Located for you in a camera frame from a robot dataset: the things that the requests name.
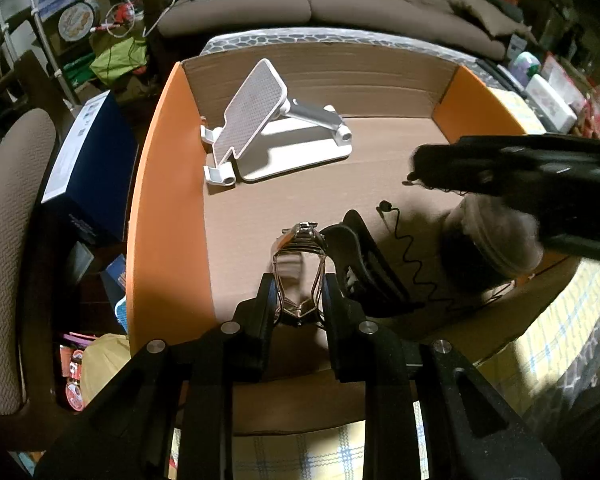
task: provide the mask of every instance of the white phone stand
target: white phone stand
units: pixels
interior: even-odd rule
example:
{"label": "white phone stand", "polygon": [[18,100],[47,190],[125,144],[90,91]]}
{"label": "white phone stand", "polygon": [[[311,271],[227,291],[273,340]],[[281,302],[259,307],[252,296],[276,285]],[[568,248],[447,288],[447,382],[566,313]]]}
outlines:
{"label": "white phone stand", "polygon": [[286,85],[268,59],[261,59],[224,111],[224,126],[200,126],[212,145],[215,167],[204,166],[215,186],[235,184],[234,156],[240,176],[254,182],[269,176],[349,156],[351,131],[331,106],[288,99]]}

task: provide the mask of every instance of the black cable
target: black cable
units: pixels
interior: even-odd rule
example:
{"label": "black cable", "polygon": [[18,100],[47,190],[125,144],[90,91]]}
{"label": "black cable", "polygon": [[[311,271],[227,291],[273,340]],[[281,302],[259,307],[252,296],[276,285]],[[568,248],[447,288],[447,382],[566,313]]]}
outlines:
{"label": "black cable", "polygon": [[568,260],[570,258],[570,256],[565,256],[563,259],[561,259],[558,262],[555,262],[554,264],[551,264],[550,266],[548,266],[546,269],[541,270],[540,272],[536,272],[533,277],[537,278],[538,276],[540,276],[540,274],[544,274],[545,272],[547,272],[548,270],[553,269],[554,267],[557,267],[558,265],[560,265],[561,263],[563,263],[565,260]]}
{"label": "black cable", "polygon": [[413,237],[413,235],[410,235],[410,234],[403,234],[403,235],[398,234],[398,226],[400,225],[400,209],[398,209],[397,207],[393,207],[393,205],[390,202],[388,202],[387,200],[382,200],[382,202],[379,203],[378,208],[376,208],[376,209],[378,210],[378,213],[382,217],[382,220],[384,221],[385,224],[386,224],[386,221],[384,220],[383,213],[391,213],[392,211],[397,212],[397,216],[395,218],[395,226],[394,226],[394,238],[396,240],[405,240],[407,238],[409,239],[407,247],[402,252],[402,262],[407,265],[408,264],[417,264],[418,265],[418,269],[413,273],[413,277],[411,279],[411,281],[413,282],[413,285],[428,285],[428,286],[430,286],[431,291],[425,301],[431,302],[431,303],[440,303],[440,302],[444,301],[445,303],[448,303],[448,305],[446,306],[446,310],[449,310],[451,308],[451,306],[455,303],[455,300],[453,300],[453,298],[434,298],[433,295],[438,290],[438,284],[434,283],[434,282],[421,282],[421,281],[417,280],[418,274],[422,270],[424,263],[422,262],[422,260],[407,259],[407,254],[409,253],[409,249],[411,249],[411,246],[413,245],[415,238]]}
{"label": "black cable", "polygon": [[487,301],[485,301],[483,304],[481,304],[480,306],[478,306],[474,310],[472,310],[472,312],[476,312],[477,310],[485,308],[486,306],[489,306],[491,303],[498,301],[500,298],[502,298],[504,296],[503,292],[505,290],[507,290],[510,286],[511,286],[511,282],[507,282],[503,286],[501,286],[498,290],[494,290],[493,293],[491,294],[491,297]]}
{"label": "black cable", "polygon": [[107,81],[109,81],[109,69],[111,68],[111,54],[113,51],[113,39],[109,40],[109,60],[107,61]]}
{"label": "black cable", "polygon": [[414,182],[412,180],[403,180],[402,185],[403,186],[420,186],[420,187],[423,187],[424,189],[438,189],[444,193],[455,193],[458,196],[465,196],[467,193],[469,193],[468,191],[457,191],[455,189],[439,189],[437,187],[429,187],[429,186],[425,186],[421,182]]}

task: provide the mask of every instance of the metal screw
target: metal screw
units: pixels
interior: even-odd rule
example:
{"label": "metal screw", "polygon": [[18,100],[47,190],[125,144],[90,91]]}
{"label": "metal screw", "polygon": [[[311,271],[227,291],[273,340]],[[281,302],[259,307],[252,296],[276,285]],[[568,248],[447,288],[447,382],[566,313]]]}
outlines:
{"label": "metal screw", "polygon": [[220,330],[224,334],[235,334],[240,331],[240,323],[236,323],[235,321],[227,321],[222,323]]}
{"label": "metal screw", "polygon": [[433,342],[433,349],[439,354],[448,354],[452,350],[451,343],[444,339],[438,339]]}
{"label": "metal screw", "polygon": [[149,352],[149,354],[159,354],[165,348],[167,348],[167,343],[165,343],[162,339],[154,339],[146,344],[146,350]]}
{"label": "metal screw", "polygon": [[378,331],[378,325],[373,321],[363,321],[358,325],[358,330],[363,334],[375,334]]}

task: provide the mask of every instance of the cardboard box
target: cardboard box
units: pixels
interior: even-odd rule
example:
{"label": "cardboard box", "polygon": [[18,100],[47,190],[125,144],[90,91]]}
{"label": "cardboard box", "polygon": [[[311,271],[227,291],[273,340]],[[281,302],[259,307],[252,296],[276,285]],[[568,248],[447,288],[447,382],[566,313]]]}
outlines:
{"label": "cardboard box", "polygon": [[[353,152],[346,160],[255,184],[209,188],[202,166],[212,164],[212,156],[200,141],[201,115],[209,127],[221,126],[224,108],[264,57],[290,96],[331,104],[346,118]],[[281,229],[299,221],[325,227],[352,208],[415,301],[431,296],[462,301],[446,282],[437,245],[442,220],[461,198],[403,181],[419,145],[455,142],[467,134],[521,135],[523,129],[471,72],[425,54],[368,44],[298,43],[177,63],[150,125],[134,189],[126,288],[132,352],[154,338],[184,342],[231,319],[237,303],[253,298],[262,273],[270,271],[270,247]],[[400,208],[400,236],[414,237],[408,258],[408,240],[394,237],[395,213],[381,217],[376,210],[381,200]],[[433,295],[430,286],[413,285],[417,266],[405,259],[423,261],[418,279],[438,284]],[[573,269],[562,269],[556,272],[568,280]],[[541,278],[530,283],[540,286]],[[564,284],[549,286],[546,295],[555,297]],[[446,334],[460,351],[469,349],[471,359],[487,357],[548,304],[523,289],[515,304],[519,314],[510,311],[519,324],[513,326],[509,317],[499,324],[495,302],[472,317],[478,323],[493,313],[484,344],[470,341],[466,325]],[[465,317],[444,301],[429,301],[387,322],[405,337],[427,341]],[[296,433],[360,420],[363,385],[340,384],[329,368],[324,332],[277,327],[267,381],[234,388],[234,431]]]}
{"label": "cardboard box", "polygon": [[113,94],[89,99],[60,148],[42,203],[89,244],[121,242],[137,152]]}

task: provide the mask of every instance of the black hair clip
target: black hair clip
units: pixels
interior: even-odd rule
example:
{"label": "black hair clip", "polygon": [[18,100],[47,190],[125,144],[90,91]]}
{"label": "black hair clip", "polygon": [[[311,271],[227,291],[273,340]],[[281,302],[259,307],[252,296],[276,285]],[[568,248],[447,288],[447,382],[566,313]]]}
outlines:
{"label": "black hair clip", "polygon": [[355,209],[348,211],[341,223],[325,227],[320,234],[326,242],[327,256],[335,264],[340,290],[360,303],[367,316],[397,316],[424,306],[410,300]]}

